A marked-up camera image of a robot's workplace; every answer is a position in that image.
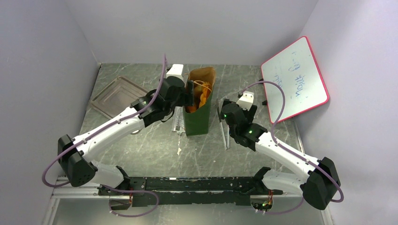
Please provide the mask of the metal baking tray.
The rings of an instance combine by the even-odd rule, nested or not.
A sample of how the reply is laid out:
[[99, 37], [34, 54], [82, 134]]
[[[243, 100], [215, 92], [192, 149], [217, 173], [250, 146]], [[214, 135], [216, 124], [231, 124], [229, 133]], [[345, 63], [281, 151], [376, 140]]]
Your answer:
[[119, 115], [132, 102], [147, 94], [147, 90], [130, 79], [119, 76], [99, 92], [91, 106], [105, 117], [111, 119]]

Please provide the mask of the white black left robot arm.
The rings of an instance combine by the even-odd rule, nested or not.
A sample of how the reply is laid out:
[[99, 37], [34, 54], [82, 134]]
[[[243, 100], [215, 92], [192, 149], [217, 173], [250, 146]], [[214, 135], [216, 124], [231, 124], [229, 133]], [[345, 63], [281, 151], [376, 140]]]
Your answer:
[[126, 172], [119, 166], [104, 165], [95, 158], [125, 136], [163, 120], [176, 107], [193, 105], [194, 84], [170, 76], [160, 90], [152, 90], [131, 103], [125, 110], [97, 128], [74, 138], [64, 135], [58, 140], [58, 160], [73, 187], [93, 182], [111, 187], [118, 195], [129, 191]]

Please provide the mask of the green paper bag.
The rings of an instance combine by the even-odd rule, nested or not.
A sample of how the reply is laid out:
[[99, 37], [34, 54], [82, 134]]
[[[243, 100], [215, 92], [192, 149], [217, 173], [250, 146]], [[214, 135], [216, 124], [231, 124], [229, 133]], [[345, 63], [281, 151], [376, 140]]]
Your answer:
[[216, 80], [216, 70], [214, 67], [203, 67], [192, 70], [188, 75], [188, 81], [193, 85], [194, 95], [194, 84], [193, 81], [205, 81], [209, 82], [212, 88], [210, 97], [204, 106], [199, 108], [194, 113], [187, 113], [184, 107], [184, 126], [185, 133], [187, 136], [203, 135], [209, 131], [209, 118], [211, 111], [211, 101], [214, 92], [214, 85]]

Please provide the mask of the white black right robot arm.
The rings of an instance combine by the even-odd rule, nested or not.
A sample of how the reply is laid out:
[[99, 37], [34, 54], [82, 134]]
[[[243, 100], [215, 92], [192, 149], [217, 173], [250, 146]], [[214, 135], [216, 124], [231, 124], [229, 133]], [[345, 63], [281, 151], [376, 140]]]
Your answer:
[[326, 209], [341, 186], [334, 162], [327, 157], [317, 159], [306, 155], [289, 145], [282, 148], [282, 141], [273, 138], [266, 128], [253, 123], [256, 110], [256, 105], [244, 110], [236, 102], [225, 99], [219, 112], [235, 143], [267, 155], [291, 171], [283, 173], [268, 169], [254, 180], [254, 190], [258, 194], [265, 194], [270, 189], [295, 193], [302, 195], [314, 208]]

